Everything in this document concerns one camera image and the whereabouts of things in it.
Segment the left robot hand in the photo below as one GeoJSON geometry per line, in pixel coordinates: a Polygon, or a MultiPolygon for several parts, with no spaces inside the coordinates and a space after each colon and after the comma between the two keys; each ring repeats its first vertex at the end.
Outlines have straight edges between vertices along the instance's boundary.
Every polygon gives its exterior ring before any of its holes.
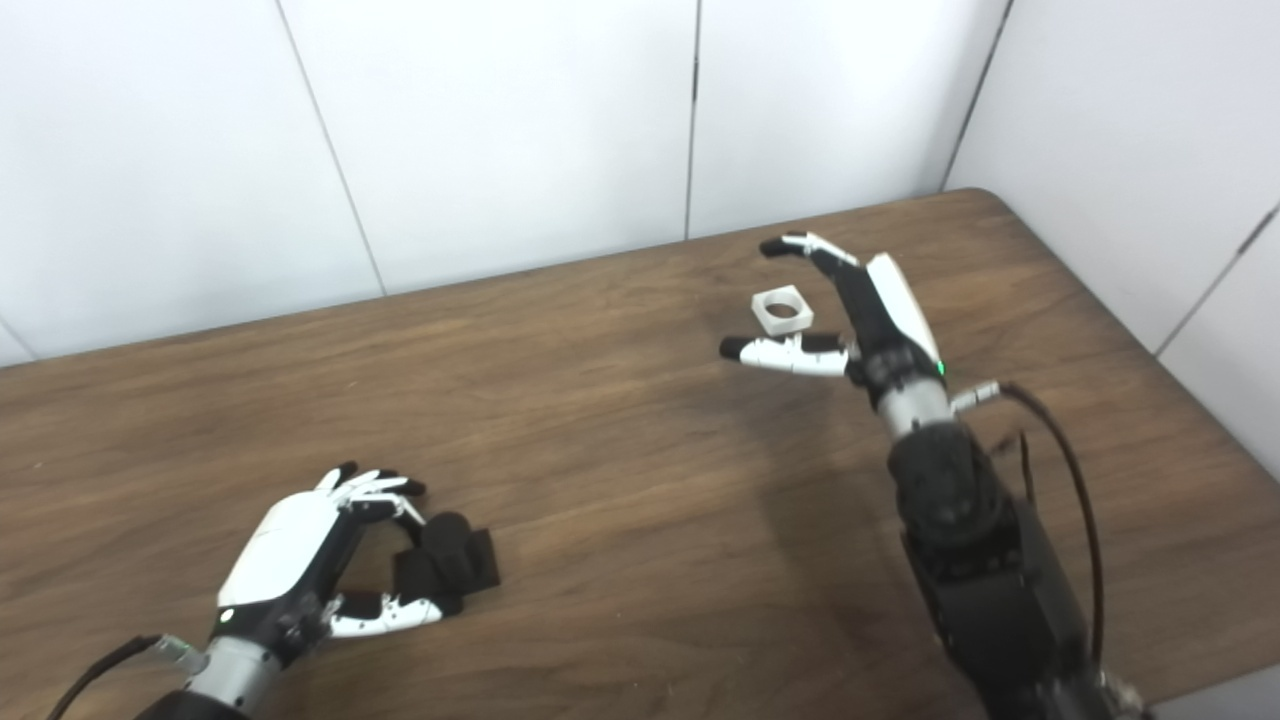
{"type": "Polygon", "coordinates": [[[384,635],[461,614],[461,594],[435,580],[378,592],[338,584],[366,530],[394,523],[425,547],[428,521],[412,500],[425,486],[392,469],[330,469],[312,488],[275,502],[218,592],[210,638],[246,641],[288,667],[324,641],[384,635]]]}

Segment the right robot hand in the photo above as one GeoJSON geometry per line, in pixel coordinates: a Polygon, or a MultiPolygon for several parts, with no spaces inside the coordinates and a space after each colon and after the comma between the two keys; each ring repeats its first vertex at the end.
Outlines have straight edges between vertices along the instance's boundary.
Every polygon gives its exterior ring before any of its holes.
{"type": "Polygon", "coordinates": [[[845,377],[873,404],[911,380],[945,382],[932,329],[897,263],[879,252],[860,261],[812,232],[787,232],[759,246],[765,258],[810,261],[836,288],[852,340],[832,333],[724,337],[719,355],[744,366],[795,375],[845,377]]]}

